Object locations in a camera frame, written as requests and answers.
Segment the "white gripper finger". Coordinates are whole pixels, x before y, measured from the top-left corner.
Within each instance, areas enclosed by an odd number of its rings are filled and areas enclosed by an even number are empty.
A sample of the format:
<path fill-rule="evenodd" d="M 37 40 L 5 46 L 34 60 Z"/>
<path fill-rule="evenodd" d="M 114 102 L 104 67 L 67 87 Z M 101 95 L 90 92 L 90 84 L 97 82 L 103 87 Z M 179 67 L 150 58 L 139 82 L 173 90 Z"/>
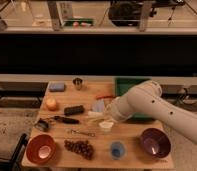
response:
<path fill-rule="evenodd" d="M 89 111 L 88 112 L 89 117 L 99 117 L 99 116 L 102 116 L 102 115 L 103 115 L 102 112 L 94 112 L 94 111 Z"/>

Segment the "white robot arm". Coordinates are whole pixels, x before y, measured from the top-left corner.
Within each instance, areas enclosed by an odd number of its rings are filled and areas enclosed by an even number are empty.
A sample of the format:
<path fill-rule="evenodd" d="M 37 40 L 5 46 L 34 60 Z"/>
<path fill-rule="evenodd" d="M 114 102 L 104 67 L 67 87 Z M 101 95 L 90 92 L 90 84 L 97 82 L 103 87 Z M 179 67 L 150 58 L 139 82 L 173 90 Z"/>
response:
<path fill-rule="evenodd" d="M 161 98 L 159 83 L 148 80 L 131 87 L 126 93 L 114 98 L 103 112 L 90 112 L 93 120 L 123 122 L 136 113 L 149 115 L 197 144 L 197 114 L 172 105 Z"/>

